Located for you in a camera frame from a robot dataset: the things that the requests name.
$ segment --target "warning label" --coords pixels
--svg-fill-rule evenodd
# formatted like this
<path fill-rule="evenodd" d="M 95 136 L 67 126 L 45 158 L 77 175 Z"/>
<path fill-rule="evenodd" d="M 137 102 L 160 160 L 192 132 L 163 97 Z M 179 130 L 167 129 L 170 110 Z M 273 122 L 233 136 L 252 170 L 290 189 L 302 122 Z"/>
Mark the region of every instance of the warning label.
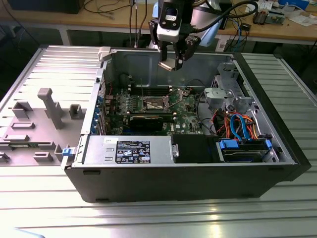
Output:
<path fill-rule="evenodd" d="M 117 164 L 150 163 L 150 142 L 118 141 L 115 161 Z"/>

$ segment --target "wire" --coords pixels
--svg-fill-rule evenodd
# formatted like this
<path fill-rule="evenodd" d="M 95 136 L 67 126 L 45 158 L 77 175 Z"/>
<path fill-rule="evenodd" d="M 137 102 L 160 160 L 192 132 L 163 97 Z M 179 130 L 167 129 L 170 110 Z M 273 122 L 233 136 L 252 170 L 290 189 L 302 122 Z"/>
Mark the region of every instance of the wire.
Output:
<path fill-rule="evenodd" d="M 235 40 L 237 35 L 238 35 L 238 30 L 237 30 L 236 34 L 234 35 L 233 39 L 231 40 L 231 43 L 228 44 L 227 48 L 225 48 L 224 51 L 227 51 L 229 47 L 230 47 L 230 50 L 232 50 L 232 43 Z"/>
<path fill-rule="evenodd" d="M 2 5 L 3 5 L 4 9 L 12 17 L 12 19 L 16 23 L 18 23 L 26 31 L 26 33 L 28 33 L 28 35 L 34 40 L 34 42 L 36 42 L 37 45 L 40 45 L 40 43 L 30 34 L 30 32 L 27 29 L 25 29 L 25 27 L 11 14 L 11 12 L 9 12 L 8 8 L 6 8 L 6 6 L 4 4 L 4 1 L 3 0 L 1 0 L 1 1 L 2 1 Z"/>
<path fill-rule="evenodd" d="M 134 48 L 137 48 L 137 38 L 138 38 L 138 4 L 135 1 L 135 40 L 134 40 Z"/>
<path fill-rule="evenodd" d="M 108 10 L 108 11 L 101 11 L 101 10 L 100 10 L 100 11 L 91 11 L 91 10 L 87 9 L 87 5 L 88 5 L 89 3 L 91 3 L 92 1 L 94 1 L 94 0 L 89 0 L 88 2 L 86 2 L 86 3 L 84 4 L 84 9 L 85 9 L 86 11 L 88 11 L 88 12 L 91 12 L 91 13 L 107 13 L 107 12 L 117 11 L 117 10 L 122 9 L 122 8 L 124 8 L 124 7 L 130 6 L 130 5 L 125 5 L 125 6 L 121 6 L 121 7 L 118 7 L 118 8 L 112 9 L 112 10 Z"/>
<path fill-rule="evenodd" d="M 228 117 L 227 117 L 227 115 L 225 115 L 225 117 L 224 117 L 224 125 L 225 125 L 225 128 L 226 128 L 226 138 L 229 138 L 230 137 L 230 129 L 229 129 L 229 125 L 228 125 L 227 119 L 228 119 Z"/>
<path fill-rule="evenodd" d="M 198 82 L 200 82 L 205 88 L 208 88 L 208 86 L 206 86 L 206 84 L 204 84 L 203 81 L 201 81 L 200 79 L 197 79 L 197 78 L 194 78 L 194 79 L 189 80 L 189 81 L 186 83 L 185 88 L 188 88 L 188 84 L 189 84 L 190 82 L 192 82 L 192 81 L 198 81 Z"/>
<path fill-rule="evenodd" d="M 25 32 L 25 30 L 23 30 L 23 32 L 21 33 L 21 35 L 20 35 L 20 40 L 19 40 L 19 42 L 18 42 L 18 51 L 19 51 L 20 55 L 21 55 L 21 51 L 20 51 L 20 43 L 21 43 L 22 36 L 23 36 L 24 32 Z"/>
<path fill-rule="evenodd" d="M 120 2 L 120 0 L 116 0 L 116 1 L 117 2 L 115 2 L 115 3 L 104 4 L 104 5 L 98 6 L 98 0 L 95 0 L 96 8 L 98 9 L 98 11 L 102 11 L 102 9 L 101 9 L 102 7 L 116 5 Z M 100 16 L 108 17 L 111 20 L 114 20 L 114 17 L 111 16 L 112 14 L 113 14 L 112 12 L 108 12 L 107 15 L 103 15 L 103 13 L 99 13 Z"/>
<path fill-rule="evenodd" d="M 248 39 L 249 33 L 250 33 L 249 31 L 246 31 L 246 36 L 245 36 L 245 38 L 243 38 L 243 39 L 240 41 L 240 43 L 244 41 L 242 51 L 243 51 L 243 49 L 244 49 L 244 47 L 245 47 L 245 45 L 246 45 L 246 43 L 247 43 L 247 39 Z M 236 43 L 235 43 L 234 45 L 232 45 L 231 47 L 235 47 L 235 46 L 238 45 L 238 44 L 239 44 L 239 43 L 236 42 Z"/>
<path fill-rule="evenodd" d="M 230 129 L 231 129 L 232 134 L 234 134 L 239 140 L 242 140 L 241 137 L 240 137 L 240 136 L 235 132 L 235 130 L 234 130 L 233 121 L 234 121 L 234 118 L 235 118 L 235 117 L 238 117 L 238 118 L 240 119 L 241 125 L 242 125 L 241 127 L 242 127 L 242 131 L 243 131 L 243 135 L 244 135 L 244 137 L 245 137 L 246 139 L 249 139 L 250 136 L 249 136 L 249 134 L 248 134 L 248 132 L 247 132 L 246 124 L 245 124 L 245 122 L 244 122 L 244 120 L 243 120 L 243 117 L 242 117 L 241 115 L 238 115 L 238 114 L 232 115 L 232 117 L 231 117 L 231 119 L 230 119 Z"/>
<path fill-rule="evenodd" d="M 247 126 L 247 129 L 248 129 L 248 131 L 249 131 L 249 133 L 250 133 L 250 135 L 251 135 L 251 139 L 254 139 L 254 136 L 253 136 L 253 134 L 252 134 L 252 130 L 250 129 L 249 126 Z"/>
<path fill-rule="evenodd" d="M 200 6 L 200 5 L 203 5 L 204 3 L 206 3 L 206 2 L 208 2 L 207 0 L 198 0 L 198 1 L 196 1 L 196 2 L 194 2 L 193 4 L 192 4 L 192 7 L 198 7 L 198 6 Z"/>
<path fill-rule="evenodd" d="M 239 37 L 238 37 L 238 41 L 237 41 L 237 44 L 236 45 L 238 45 L 239 44 L 239 42 L 240 42 L 240 38 L 241 38 L 241 28 L 240 28 L 240 26 L 239 26 L 239 23 L 235 20 L 235 19 L 230 19 L 230 18 L 228 18 L 229 20 L 231 20 L 233 23 L 235 23 L 236 25 L 237 25 L 237 28 L 238 28 L 238 32 L 239 32 Z"/>
<path fill-rule="evenodd" d="M 255 124 L 253 124 L 253 132 L 254 132 L 254 137 L 256 139 L 258 139 L 258 136 L 257 136 L 257 133 L 256 133 L 256 125 Z"/>
<path fill-rule="evenodd" d="M 198 98 L 198 102 L 197 102 L 197 106 L 196 106 L 196 115 L 197 115 L 197 119 L 198 119 L 198 121 L 201 123 L 201 125 L 202 125 L 203 127 L 205 127 L 205 128 L 209 131 L 210 134 L 212 134 L 213 131 L 210 130 L 210 128 L 208 128 L 208 126 L 206 126 L 205 124 L 202 123 L 202 120 L 200 120 L 199 115 L 198 115 L 199 102 L 200 102 L 200 99 L 202 98 L 203 93 L 204 93 L 204 92 L 202 92 L 202 93 L 200 94 L 199 98 Z"/>
<path fill-rule="evenodd" d="M 133 5 L 130 6 L 130 16 L 129 16 L 129 36 L 130 36 L 130 47 L 131 48 L 132 48 L 132 26 L 131 26 L 132 8 L 133 8 Z"/>
<path fill-rule="evenodd" d="M 139 45 L 139 39 L 140 39 L 140 36 L 141 36 L 141 29 L 143 27 L 143 24 L 147 18 L 147 15 L 148 15 L 148 0 L 145 0 L 145 14 L 144 14 L 144 18 L 141 22 L 141 25 L 140 25 L 140 28 L 139 28 L 139 33 L 138 33 L 138 40 L 137 40 L 137 47 Z"/>
<path fill-rule="evenodd" d="M 200 33 L 203 31 L 206 31 L 207 29 L 213 27 L 217 22 L 219 22 L 221 19 L 223 19 L 223 17 L 225 17 L 228 13 L 230 13 L 232 10 L 234 10 L 235 8 L 237 8 L 238 6 L 244 5 L 244 4 L 251 4 L 253 5 L 255 8 L 253 9 L 253 11 L 245 13 L 245 14 L 241 14 L 241 15 L 230 15 L 230 18 L 240 18 L 240 17 L 245 17 L 245 16 L 249 16 L 253 13 L 255 13 L 256 11 L 258 11 L 258 4 L 254 1 L 251 0 L 246 0 L 246 1 L 241 1 L 235 5 L 233 5 L 232 7 L 228 8 L 225 12 L 223 12 L 219 17 L 216 18 L 215 21 L 213 21 L 212 23 L 210 23 L 209 25 L 201 28 L 201 29 L 194 29 L 193 33 Z"/>

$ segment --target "side panel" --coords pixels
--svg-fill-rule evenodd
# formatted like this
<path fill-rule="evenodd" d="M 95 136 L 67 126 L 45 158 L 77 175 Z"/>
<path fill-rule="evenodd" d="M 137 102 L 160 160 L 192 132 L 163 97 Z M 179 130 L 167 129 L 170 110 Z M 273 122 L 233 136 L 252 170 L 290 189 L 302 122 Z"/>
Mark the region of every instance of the side panel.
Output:
<path fill-rule="evenodd" d="M 180 168 L 69 168 L 86 202 L 260 197 L 297 165 Z"/>
<path fill-rule="evenodd" d="M 254 73 L 248 66 L 248 63 L 246 62 L 244 57 L 238 53 L 235 55 L 235 59 L 237 60 L 237 63 L 244 74 L 244 80 L 247 81 L 248 86 L 255 96 L 255 100 L 260 103 L 259 107 L 262 107 L 262 111 L 266 113 L 268 119 L 272 123 L 274 129 L 277 131 L 278 136 L 282 140 L 283 144 L 286 147 L 286 150 L 288 151 L 292 159 L 300 164 L 297 170 L 290 174 L 285 180 L 293 181 L 299 175 L 307 171 L 311 167 L 311 164 L 309 163 L 305 154 L 287 128 L 285 122 L 277 112 L 273 103 L 265 93 L 258 79 L 255 77 Z"/>

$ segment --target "gray plastic part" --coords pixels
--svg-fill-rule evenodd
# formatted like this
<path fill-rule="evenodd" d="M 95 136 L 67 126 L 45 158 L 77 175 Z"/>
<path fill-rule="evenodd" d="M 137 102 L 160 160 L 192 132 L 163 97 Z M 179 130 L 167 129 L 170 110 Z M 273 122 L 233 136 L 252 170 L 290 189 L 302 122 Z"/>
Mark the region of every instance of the gray plastic part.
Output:
<path fill-rule="evenodd" d="M 4 141 L 29 141 L 28 135 L 6 135 Z"/>
<path fill-rule="evenodd" d="M 39 144 L 38 146 L 41 150 L 53 150 L 56 147 L 54 141 L 43 142 L 42 144 Z"/>
<path fill-rule="evenodd" d="M 60 145 L 57 145 L 57 146 L 55 147 L 54 154 L 56 155 L 56 157 L 57 157 L 57 159 L 58 159 L 59 161 L 62 161 L 62 159 L 63 159 L 63 154 L 62 154 L 62 152 L 63 152 L 63 150 L 62 150 L 62 148 L 60 147 Z"/>
<path fill-rule="evenodd" d="M 83 119 L 84 114 L 79 104 L 72 104 L 69 107 L 69 114 L 72 119 Z"/>
<path fill-rule="evenodd" d="M 0 152 L 0 162 L 8 162 L 9 159 L 10 159 L 10 157 L 7 156 L 6 153 Z"/>
<path fill-rule="evenodd" d="M 52 122 L 56 129 L 63 128 L 63 122 L 60 119 L 59 112 L 56 109 L 55 103 L 52 99 L 53 91 L 51 88 L 40 88 L 38 92 L 38 98 L 43 100 L 49 115 L 51 116 Z"/>
<path fill-rule="evenodd" d="M 33 129 L 35 124 L 33 122 L 14 122 L 11 125 L 12 129 Z"/>
<path fill-rule="evenodd" d="M 37 162 L 51 162 L 53 161 L 53 157 L 49 152 L 35 152 L 33 158 Z"/>
<path fill-rule="evenodd" d="M 13 148 L 9 144 L 2 144 L 0 150 L 13 150 Z"/>
<path fill-rule="evenodd" d="M 54 102 L 55 103 L 55 108 L 59 114 L 59 116 L 62 118 L 64 111 L 62 110 L 62 108 L 60 107 L 59 102 Z M 45 110 L 46 115 L 48 116 L 48 118 L 51 118 L 51 115 L 49 114 L 48 110 Z"/>
<path fill-rule="evenodd" d="M 63 110 L 63 130 L 56 130 L 52 120 L 46 116 L 45 109 L 34 108 L 32 112 L 27 112 L 30 118 L 28 122 L 33 122 L 33 129 L 12 129 L 7 127 L 5 135 L 27 134 L 30 140 L 27 142 L 5 142 L 0 144 L 0 151 L 5 152 L 10 157 L 9 163 L 3 163 L 2 166 L 37 166 L 40 163 L 33 158 L 35 152 L 50 152 L 53 161 L 43 162 L 46 166 L 60 165 L 61 160 L 54 154 L 55 147 L 52 149 L 41 150 L 37 145 L 46 144 L 53 141 L 55 145 L 60 145 L 61 149 L 74 147 L 78 145 L 80 130 L 83 120 L 72 120 L 68 109 Z M 12 119 L 11 124 L 20 122 L 16 117 Z"/>
<path fill-rule="evenodd" d="M 17 102 L 13 106 L 12 111 L 15 114 L 16 118 L 24 120 L 29 118 L 26 112 L 32 111 L 32 108 L 28 102 Z"/>

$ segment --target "blue latch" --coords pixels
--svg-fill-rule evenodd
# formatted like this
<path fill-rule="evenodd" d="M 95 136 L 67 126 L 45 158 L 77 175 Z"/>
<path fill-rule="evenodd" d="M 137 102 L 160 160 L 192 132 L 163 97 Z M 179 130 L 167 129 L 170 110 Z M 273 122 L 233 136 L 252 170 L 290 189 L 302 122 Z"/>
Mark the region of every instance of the blue latch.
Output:
<path fill-rule="evenodd" d="M 265 140 L 265 143 L 269 149 L 272 148 L 272 143 L 270 142 L 270 140 Z"/>
<path fill-rule="evenodd" d="M 220 148 L 224 149 L 238 149 L 239 148 L 239 144 L 236 140 L 221 140 L 219 142 Z"/>
<path fill-rule="evenodd" d="M 74 156 L 76 154 L 76 147 L 65 148 L 62 151 L 63 156 Z"/>

